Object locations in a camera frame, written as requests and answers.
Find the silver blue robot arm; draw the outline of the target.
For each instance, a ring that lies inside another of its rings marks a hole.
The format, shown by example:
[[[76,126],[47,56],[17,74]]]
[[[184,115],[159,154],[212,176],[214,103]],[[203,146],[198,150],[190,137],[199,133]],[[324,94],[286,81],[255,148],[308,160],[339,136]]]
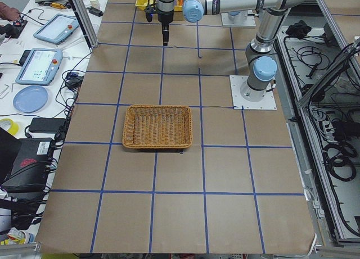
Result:
[[[275,61],[268,56],[272,44],[290,9],[305,0],[183,0],[182,12],[189,22],[197,22],[205,15],[217,15],[247,10],[264,10],[256,37],[246,49],[249,65],[247,81],[240,87],[240,94],[251,102],[261,101],[266,88],[277,71]],[[169,41],[169,25],[174,16],[174,0],[157,0],[147,18],[157,14],[161,22],[163,45]]]

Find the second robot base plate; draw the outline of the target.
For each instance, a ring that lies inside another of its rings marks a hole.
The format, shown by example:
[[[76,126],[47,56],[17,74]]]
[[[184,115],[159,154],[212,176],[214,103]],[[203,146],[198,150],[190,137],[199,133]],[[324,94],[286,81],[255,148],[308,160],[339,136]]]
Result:
[[[222,13],[221,18],[224,27],[251,29],[256,27],[252,10]]]

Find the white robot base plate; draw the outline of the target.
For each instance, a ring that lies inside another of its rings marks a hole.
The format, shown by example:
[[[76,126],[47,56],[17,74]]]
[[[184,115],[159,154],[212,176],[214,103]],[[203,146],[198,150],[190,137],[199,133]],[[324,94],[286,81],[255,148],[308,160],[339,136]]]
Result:
[[[236,110],[276,110],[271,82],[265,90],[253,90],[248,86],[248,76],[229,77],[233,108]]]

